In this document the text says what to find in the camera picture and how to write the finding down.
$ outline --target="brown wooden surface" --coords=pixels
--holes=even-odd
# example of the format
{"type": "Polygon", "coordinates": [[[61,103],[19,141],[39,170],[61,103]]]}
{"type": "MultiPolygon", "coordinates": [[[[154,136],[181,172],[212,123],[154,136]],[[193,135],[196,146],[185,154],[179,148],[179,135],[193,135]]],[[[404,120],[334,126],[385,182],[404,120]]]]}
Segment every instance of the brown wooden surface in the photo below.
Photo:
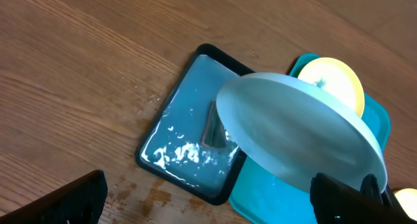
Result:
{"type": "Polygon", "coordinates": [[[416,0],[0,0],[0,215],[102,169],[101,223],[247,223],[132,157],[205,42],[256,71],[345,61],[390,114],[390,185],[415,188],[416,17],[416,0]]]}

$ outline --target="blue tray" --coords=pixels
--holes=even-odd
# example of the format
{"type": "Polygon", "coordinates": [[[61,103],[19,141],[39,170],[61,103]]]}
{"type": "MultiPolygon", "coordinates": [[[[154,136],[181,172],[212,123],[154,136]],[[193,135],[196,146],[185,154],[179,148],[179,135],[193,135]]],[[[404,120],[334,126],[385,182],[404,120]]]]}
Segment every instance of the blue tray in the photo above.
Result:
{"type": "MultiPolygon", "coordinates": [[[[301,55],[290,76],[297,77],[307,63],[317,58],[314,53],[301,55]]],[[[385,108],[367,94],[362,120],[384,150],[391,130],[390,117],[385,108]]],[[[250,158],[246,158],[229,202],[239,214],[254,223],[317,223],[308,193],[283,182],[250,158]]]]}

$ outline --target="light blue plate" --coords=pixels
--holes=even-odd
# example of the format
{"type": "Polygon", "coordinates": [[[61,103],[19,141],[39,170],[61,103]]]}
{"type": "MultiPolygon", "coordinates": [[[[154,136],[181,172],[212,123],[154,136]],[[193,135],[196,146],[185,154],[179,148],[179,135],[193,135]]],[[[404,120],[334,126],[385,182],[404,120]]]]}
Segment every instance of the light blue plate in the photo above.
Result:
{"type": "MultiPolygon", "coordinates": [[[[314,53],[301,55],[291,70],[296,77],[314,53]]],[[[384,150],[391,122],[386,110],[365,94],[362,120],[384,150]]],[[[229,198],[232,207],[254,223],[317,223],[309,194],[281,181],[250,158],[247,158],[229,198]]]]}

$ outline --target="yellow object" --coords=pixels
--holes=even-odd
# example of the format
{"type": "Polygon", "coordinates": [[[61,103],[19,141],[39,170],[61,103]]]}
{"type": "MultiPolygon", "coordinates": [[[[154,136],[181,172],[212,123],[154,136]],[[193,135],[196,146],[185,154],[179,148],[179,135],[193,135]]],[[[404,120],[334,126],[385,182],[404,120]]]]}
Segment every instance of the yellow object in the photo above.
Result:
{"type": "Polygon", "coordinates": [[[417,221],[417,190],[411,188],[401,189],[395,192],[395,197],[405,213],[411,219],[417,221]]]}
{"type": "Polygon", "coordinates": [[[305,65],[298,78],[329,92],[359,117],[364,114],[364,90],[358,76],[345,63],[328,57],[318,58],[305,65]]]}

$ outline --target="black tray edge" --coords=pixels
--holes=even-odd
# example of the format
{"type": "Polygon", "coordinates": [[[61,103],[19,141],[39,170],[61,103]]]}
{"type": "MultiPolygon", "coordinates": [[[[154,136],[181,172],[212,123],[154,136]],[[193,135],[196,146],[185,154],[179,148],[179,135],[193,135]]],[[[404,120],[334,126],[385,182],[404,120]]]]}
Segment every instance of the black tray edge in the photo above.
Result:
{"type": "Polygon", "coordinates": [[[226,68],[230,69],[232,72],[234,72],[234,73],[236,73],[240,76],[254,73],[253,70],[244,66],[242,63],[238,62],[237,60],[235,60],[234,58],[232,58],[228,54],[224,53],[223,51],[221,51],[217,47],[215,47],[211,44],[201,44],[195,50],[190,62],[188,62],[187,67],[183,71],[181,77],[178,79],[176,85],[174,86],[173,90],[169,94],[165,103],[160,108],[159,112],[156,114],[148,132],[142,138],[142,141],[140,142],[140,144],[139,144],[139,146],[138,146],[138,148],[135,152],[135,161],[140,168],[142,168],[142,169],[144,169],[144,170],[146,170],[146,171],[148,171],[148,172],[150,172],[150,173],[152,173],[156,176],[159,176],[160,178],[163,178],[164,180],[167,180],[168,182],[170,182],[170,183],[188,191],[192,195],[195,195],[196,197],[199,197],[200,199],[208,202],[209,204],[221,205],[229,199],[230,194],[233,190],[233,187],[235,186],[235,183],[236,183],[237,178],[239,176],[240,170],[243,167],[243,164],[244,164],[245,159],[246,159],[246,154],[243,151],[239,151],[238,156],[237,156],[237,158],[236,158],[235,162],[233,163],[233,166],[230,170],[230,173],[225,180],[225,184],[224,184],[222,190],[220,191],[219,195],[216,196],[216,197],[209,197],[209,196],[207,196],[203,193],[200,193],[200,192],[192,189],[190,186],[187,186],[186,184],[183,184],[181,181],[178,181],[177,179],[173,178],[172,176],[169,176],[169,175],[151,167],[150,165],[147,165],[146,163],[144,163],[141,160],[141,157],[140,157],[141,149],[143,148],[146,139],[148,139],[151,136],[152,132],[150,131],[150,129],[154,129],[156,127],[156,125],[158,124],[158,120],[162,117],[162,113],[163,113],[162,109],[165,109],[168,106],[168,104],[170,103],[170,101],[174,97],[177,89],[179,88],[179,85],[181,84],[182,80],[184,79],[185,75],[188,73],[188,71],[190,70],[194,61],[197,59],[197,57],[199,55],[209,56],[210,58],[212,58],[215,61],[221,63],[226,68]]]}

